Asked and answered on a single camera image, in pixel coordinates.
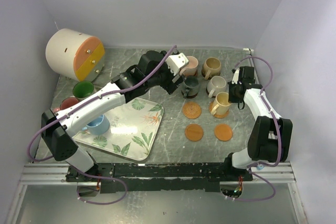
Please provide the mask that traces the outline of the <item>large woven rattan coaster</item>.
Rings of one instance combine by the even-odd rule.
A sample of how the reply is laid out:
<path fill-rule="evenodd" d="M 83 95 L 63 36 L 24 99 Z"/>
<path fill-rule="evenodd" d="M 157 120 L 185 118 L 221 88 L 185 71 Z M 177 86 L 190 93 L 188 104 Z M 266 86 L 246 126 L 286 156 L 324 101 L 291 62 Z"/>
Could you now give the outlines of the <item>large woven rattan coaster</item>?
<path fill-rule="evenodd" d="M 210 114 L 211 114 L 212 108 L 213 108 L 213 102 L 210 102 L 210 104 L 208 106 L 208 111 L 209 111 Z M 228 115 L 229 115 L 229 110 L 227 110 L 226 113 L 223 114 L 223 115 L 214 114 L 212 116 L 215 117 L 215 118 L 218 118 L 218 119 L 223 119 L 223 118 L 227 117 Z"/>

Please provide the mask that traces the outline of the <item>tan brown mug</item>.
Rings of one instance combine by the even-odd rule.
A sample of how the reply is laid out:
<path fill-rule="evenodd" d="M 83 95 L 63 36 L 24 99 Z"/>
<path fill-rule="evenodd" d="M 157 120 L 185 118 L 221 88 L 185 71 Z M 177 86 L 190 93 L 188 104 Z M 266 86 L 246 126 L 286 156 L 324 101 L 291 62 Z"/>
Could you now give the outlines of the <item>tan brown mug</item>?
<path fill-rule="evenodd" d="M 221 74 L 222 64 L 217 58 L 208 58 L 205 60 L 202 66 L 202 76 L 205 80 L 210 80 L 212 77 L 219 76 Z"/>

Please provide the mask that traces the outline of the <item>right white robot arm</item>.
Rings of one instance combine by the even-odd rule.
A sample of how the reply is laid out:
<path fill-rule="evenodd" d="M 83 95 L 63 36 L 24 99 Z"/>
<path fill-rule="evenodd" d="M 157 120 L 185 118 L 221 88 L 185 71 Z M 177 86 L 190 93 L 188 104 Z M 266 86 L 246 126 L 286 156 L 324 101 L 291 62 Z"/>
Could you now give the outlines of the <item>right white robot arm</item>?
<path fill-rule="evenodd" d="M 228 101 L 236 103 L 240 110 L 248 107 L 255 124 L 247 147 L 225 158 L 223 176 L 230 181 L 247 174 L 249 168 L 258 165 L 276 167 L 286 161 L 289 153 L 293 123 L 284 119 L 270 105 L 264 88 L 255 80 L 254 67 L 233 69 L 229 85 Z"/>

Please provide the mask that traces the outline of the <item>smooth light wood coaster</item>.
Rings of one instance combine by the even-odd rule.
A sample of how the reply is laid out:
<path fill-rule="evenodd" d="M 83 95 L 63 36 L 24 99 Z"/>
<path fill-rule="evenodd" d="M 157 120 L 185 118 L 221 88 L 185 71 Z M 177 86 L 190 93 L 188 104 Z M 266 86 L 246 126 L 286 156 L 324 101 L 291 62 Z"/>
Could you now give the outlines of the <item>smooth light wood coaster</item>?
<path fill-rule="evenodd" d="M 198 124 L 189 124 L 185 128 L 185 136 L 188 140 L 192 142 L 197 142 L 202 139 L 204 131 L 202 127 Z"/>

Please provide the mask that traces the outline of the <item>red floral tall mug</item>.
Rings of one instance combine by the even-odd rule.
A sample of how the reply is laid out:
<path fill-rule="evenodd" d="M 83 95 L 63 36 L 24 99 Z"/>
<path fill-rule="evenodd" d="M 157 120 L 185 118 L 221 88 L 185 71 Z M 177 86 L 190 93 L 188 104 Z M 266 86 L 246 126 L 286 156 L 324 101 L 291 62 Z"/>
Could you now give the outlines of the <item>red floral tall mug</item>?
<path fill-rule="evenodd" d="M 58 111 L 61 111 L 61 110 L 65 110 L 67 108 L 70 108 L 70 107 L 76 105 L 77 103 L 79 103 L 79 100 L 76 97 L 68 97 L 61 102 L 59 107 L 54 108 L 53 112 L 58 112 Z"/>

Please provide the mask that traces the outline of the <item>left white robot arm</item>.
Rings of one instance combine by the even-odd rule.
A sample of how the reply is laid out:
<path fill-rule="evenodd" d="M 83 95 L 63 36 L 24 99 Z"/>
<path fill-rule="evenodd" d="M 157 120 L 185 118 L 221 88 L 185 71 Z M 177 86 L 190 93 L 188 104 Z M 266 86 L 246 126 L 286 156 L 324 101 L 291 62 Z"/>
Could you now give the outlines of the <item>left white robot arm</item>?
<path fill-rule="evenodd" d="M 79 175 L 90 182 L 97 178 L 98 166 L 93 157 L 73 140 L 86 124 L 116 107 L 160 86 L 172 94 L 182 83 L 181 70 L 188 64 L 183 54 L 150 50 L 139 62 L 112 78 L 102 89 L 73 107 L 41 116 L 41 138 L 52 158 L 65 161 L 79 170 Z"/>

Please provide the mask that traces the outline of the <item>beige mug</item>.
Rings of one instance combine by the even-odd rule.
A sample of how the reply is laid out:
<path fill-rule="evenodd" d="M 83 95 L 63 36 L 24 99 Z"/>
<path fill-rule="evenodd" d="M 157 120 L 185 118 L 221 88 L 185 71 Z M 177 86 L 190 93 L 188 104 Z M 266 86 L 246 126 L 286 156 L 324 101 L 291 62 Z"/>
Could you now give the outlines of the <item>beige mug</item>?
<path fill-rule="evenodd" d="M 223 77 L 212 77 L 206 88 L 208 97 L 216 97 L 220 92 L 224 92 L 226 90 L 226 83 L 227 82 Z"/>

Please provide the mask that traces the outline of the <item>green floral tall mug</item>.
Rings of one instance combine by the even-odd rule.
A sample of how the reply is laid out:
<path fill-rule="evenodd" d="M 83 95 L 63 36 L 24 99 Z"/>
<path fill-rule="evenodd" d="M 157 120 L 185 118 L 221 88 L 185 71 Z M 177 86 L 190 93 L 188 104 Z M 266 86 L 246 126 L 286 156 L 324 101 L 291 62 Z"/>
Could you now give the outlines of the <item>green floral tall mug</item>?
<path fill-rule="evenodd" d="M 72 95 L 79 101 L 90 97 L 96 93 L 97 89 L 90 81 L 80 81 L 72 89 Z"/>

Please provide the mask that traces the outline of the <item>hidden light wood coaster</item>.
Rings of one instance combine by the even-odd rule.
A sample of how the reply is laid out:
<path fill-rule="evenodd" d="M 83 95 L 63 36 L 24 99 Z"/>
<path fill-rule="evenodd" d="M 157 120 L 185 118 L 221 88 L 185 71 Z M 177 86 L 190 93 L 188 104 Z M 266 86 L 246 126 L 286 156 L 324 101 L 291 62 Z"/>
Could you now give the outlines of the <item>hidden light wood coaster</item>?
<path fill-rule="evenodd" d="M 214 128 L 214 134 L 220 141 L 229 141 L 233 137 L 232 128 L 227 124 L 218 124 Z"/>

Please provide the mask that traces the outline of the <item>blue mug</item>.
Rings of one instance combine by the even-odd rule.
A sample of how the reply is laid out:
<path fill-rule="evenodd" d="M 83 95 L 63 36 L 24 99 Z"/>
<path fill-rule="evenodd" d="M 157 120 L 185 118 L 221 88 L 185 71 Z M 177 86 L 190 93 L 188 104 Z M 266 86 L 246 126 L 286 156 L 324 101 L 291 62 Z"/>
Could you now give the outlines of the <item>blue mug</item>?
<path fill-rule="evenodd" d="M 82 128 L 91 135 L 102 135 L 110 128 L 109 120 L 105 115 L 101 115 Z"/>

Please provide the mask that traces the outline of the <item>grey mug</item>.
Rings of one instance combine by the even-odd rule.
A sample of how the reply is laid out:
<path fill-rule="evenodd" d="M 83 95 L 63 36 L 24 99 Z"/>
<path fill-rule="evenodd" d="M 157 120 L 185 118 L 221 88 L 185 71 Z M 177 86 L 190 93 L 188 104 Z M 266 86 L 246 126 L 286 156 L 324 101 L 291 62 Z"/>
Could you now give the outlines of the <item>grey mug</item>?
<path fill-rule="evenodd" d="M 185 99 L 191 99 L 198 95 L 200 84 L 195 76 L 188 76 L 185 78 L 182 86 L 182 95 Z"/>

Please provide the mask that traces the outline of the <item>pink mug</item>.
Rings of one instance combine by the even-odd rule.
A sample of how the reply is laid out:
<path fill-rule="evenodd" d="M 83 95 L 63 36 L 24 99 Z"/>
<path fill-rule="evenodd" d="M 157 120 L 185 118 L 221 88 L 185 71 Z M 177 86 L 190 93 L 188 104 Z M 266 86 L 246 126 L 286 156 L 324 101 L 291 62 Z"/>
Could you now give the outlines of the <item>pink mug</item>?
<path fill-rule="evenodd" d="M 195 71 L 197 71 L 198 60 L 193 56 L 187 56 L 187 58 L 188 58 L 188 64 L 180 72 L 186 71 L 194 73 Z"/>

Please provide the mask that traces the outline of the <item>yellow mug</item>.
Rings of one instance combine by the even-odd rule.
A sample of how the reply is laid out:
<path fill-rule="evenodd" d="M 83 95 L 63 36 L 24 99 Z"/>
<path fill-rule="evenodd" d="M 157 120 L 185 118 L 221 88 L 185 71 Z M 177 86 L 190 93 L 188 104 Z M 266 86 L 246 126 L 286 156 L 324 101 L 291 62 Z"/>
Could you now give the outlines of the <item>yellow mug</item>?
<path fill-rule="evenodd" d="M 216 95 L 215 100 L 213 102 L 211 108 L 211 115 L 224 115 L 231 106 L 229 102 L 229 93 L 227 92 L 220 92 Z"/>

